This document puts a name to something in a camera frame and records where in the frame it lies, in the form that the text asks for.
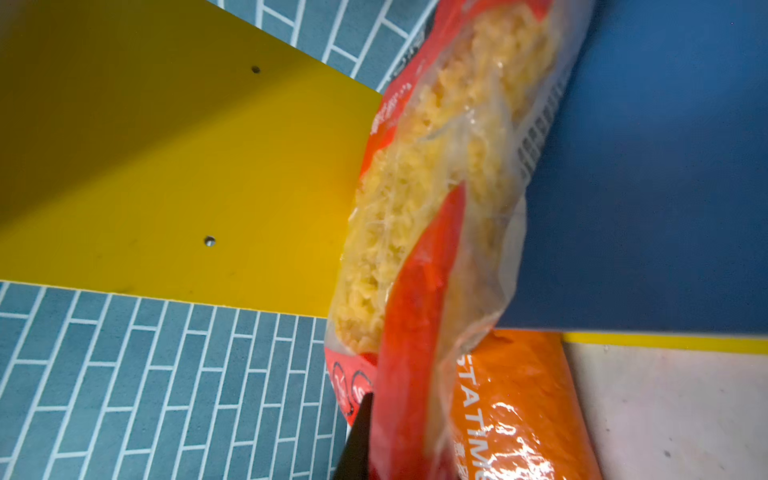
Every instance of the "clear plastic packaging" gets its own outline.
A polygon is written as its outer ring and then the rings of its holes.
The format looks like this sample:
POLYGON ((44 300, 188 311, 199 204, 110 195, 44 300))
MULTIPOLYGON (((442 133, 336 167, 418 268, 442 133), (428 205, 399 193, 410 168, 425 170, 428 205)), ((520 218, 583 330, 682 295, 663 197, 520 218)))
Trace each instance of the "clear plastic packaging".
POLYGON ((326 331, 372 478, 455 478, 455 359, 514 295, 525 187, 591 0, 443 0, 374 119, 326 331))

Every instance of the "yellow panel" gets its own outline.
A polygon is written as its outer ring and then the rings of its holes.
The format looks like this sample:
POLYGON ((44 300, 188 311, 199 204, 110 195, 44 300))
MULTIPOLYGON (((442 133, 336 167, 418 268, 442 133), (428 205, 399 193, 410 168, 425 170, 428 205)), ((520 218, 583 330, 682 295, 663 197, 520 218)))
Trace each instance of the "yellow panel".
POLYGON ((379 94, 204 0, 0 17, 0 278, 327 314, 379 94))

